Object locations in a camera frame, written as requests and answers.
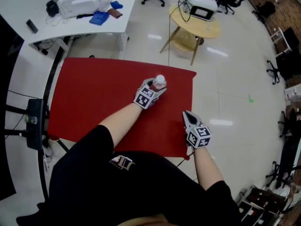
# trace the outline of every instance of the bottle cap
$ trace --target bottle cap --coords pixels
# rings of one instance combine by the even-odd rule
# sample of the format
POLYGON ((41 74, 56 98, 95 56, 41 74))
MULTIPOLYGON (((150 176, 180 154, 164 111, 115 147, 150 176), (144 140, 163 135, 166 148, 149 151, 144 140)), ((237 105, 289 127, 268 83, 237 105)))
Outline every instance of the bottle cap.
POLYGON ((161 84, 161 83, 164 83, 165 78, 162 74, 160 74, 156 77, 156 81, 161 84))

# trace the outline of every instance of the blue object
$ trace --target blue object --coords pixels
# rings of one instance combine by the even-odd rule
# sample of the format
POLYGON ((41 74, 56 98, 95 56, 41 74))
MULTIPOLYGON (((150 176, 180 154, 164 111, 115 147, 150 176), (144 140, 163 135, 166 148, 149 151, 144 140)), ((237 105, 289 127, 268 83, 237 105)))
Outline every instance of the blue object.
POLYGON ((123 5, 120 4, 118 1, 111 2, 111 6, 112 6, 112 8, 114 8, 114 9, 123 8, 123 5))
POLYGON ((102 25, 105 21, 108 20, 110 14, 107 12, 95 12, 93 14, 93 17, 90 19, 90 23, 96 24, 96 25, 102 25))

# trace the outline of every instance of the white floor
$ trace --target white floor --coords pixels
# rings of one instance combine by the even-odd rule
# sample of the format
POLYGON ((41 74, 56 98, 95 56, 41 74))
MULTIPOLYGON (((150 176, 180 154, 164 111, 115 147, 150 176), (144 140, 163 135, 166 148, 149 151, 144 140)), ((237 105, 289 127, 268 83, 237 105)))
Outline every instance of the white floor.
MULTIPOLYGON (((176 4, 178 0, 166 0, 164 8, 158 0, 147 1, 145 5, 141 1, 136 0, 127 27, 130 40, 124 59, 168 65, 168 49, 162 54, 159 51, 168 39, 169 3, 176 4)), ((266 73, 266 61, 275 62, 276 53, 267 30, 251 14, 252 10, 245 1, 235 9, 235 15, 216 14, 221 35, 205 40, 193 66, 190 66, 192 53, 170 48, 170 66, 197 72, 192 111, 212 131, 208 149, 233 197, 251 184, 263 186, 265 175, 270 173, 272 162, 280 158, 283 145, 277 121, 285 109, 284 83, 273 86, 272 78, 266 73)), ((171 21, 171 31, 175 28, 171 21)), ((68 56, 116 58, 115 41, 113 34, 90 35, 75 41, 68 56), (108 45, 111 49, 105 50, 104 46, 108 45)), ((50 105, 59 72, 60 69, 51 89, 50 105)), ((56 143, 53 149, 53 162, 56 162, 64 152, 56 143)), ((169 159, 175 164, 182 160, 169 159)), ((180 169, 196 179, 193 160, 185 161, 180 169)))

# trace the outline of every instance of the white device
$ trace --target white device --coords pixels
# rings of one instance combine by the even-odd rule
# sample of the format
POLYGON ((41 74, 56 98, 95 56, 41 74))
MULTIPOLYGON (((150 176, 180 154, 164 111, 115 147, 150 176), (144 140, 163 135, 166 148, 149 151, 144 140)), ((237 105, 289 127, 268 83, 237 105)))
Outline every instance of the white device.
POLYGON ((190 12, 191 16, 211 21, 217 11, 217 3, 215 0, 187 0, 183 10, 190 12))
POLYGON ((81 14, 106 12, 112 0, 59 0, 57 5, 64 18, 81 14))

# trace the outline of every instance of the bottle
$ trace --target bottle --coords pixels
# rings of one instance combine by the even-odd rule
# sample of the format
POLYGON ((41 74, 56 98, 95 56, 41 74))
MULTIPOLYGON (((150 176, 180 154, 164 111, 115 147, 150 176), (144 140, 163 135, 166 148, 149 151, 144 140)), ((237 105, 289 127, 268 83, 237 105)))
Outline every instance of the bottle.
POLYGON ((150 89, 157 92, 157 91, 165 88, 166 85, 167 85, 167 82, 165 80, 165 77, 162 74, 160 74, 152 81, 150 89))
POLYGON ((25 123, 27 124, 37 124, 38 118, 36 116, 26 115, 24 118, 25 123))

